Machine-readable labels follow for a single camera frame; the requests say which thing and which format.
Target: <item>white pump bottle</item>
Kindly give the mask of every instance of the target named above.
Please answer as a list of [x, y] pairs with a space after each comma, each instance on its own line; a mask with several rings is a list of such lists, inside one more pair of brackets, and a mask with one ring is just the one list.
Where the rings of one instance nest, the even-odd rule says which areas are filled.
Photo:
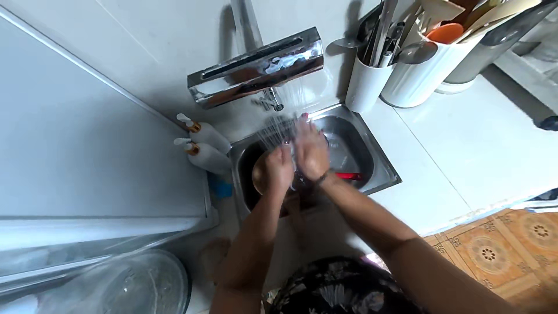
[[176, 118], [186, 124], [193, 142], [209, 144], [225, 155], [229, 152], [230, 142], [221, 133], [217, 132], [211, 124], [192, 121], [183, 113], [176, 115]]
[[206, 143], [194, 143], [192, 139], [175, 139], [174, 144], [182, 146], [188, 153], [188, 159], [194, 165], [215, 174], [227, 174], [232, 162], [216, 148]]

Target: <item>red utensil handle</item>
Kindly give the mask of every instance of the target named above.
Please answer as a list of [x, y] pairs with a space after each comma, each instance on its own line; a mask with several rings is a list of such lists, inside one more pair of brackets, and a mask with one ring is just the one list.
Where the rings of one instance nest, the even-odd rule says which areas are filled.
[[362, 181], [362, 173], [336, 172], [335, 175], [341, 179]]

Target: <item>orange tile floor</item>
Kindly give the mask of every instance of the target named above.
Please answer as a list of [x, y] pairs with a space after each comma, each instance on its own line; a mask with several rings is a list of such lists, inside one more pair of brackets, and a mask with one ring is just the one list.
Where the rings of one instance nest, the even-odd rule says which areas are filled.
[[558, 213], [503, 210], [425, 240], [524, 311], [558, 313]]

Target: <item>faucet spout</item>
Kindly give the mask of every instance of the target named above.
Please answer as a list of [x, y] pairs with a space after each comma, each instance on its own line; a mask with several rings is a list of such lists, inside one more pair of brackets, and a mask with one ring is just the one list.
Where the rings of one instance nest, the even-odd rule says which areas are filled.
[[188, 90], [203, 109], [263, 91], [264, 108], [284, 108], [274, 87], [324, 67], [316, 27], [264, 46], [251, 0], [231, 0], [240, 56], [188, 75]]

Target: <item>black floral clothing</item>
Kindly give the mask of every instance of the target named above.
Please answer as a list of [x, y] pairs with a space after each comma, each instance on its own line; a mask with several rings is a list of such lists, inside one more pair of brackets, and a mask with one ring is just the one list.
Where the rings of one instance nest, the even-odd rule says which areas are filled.
[[422, 314], [391, 275], [370, 263], [341, 256], [310, 263], [279, 290], [270, 314]]

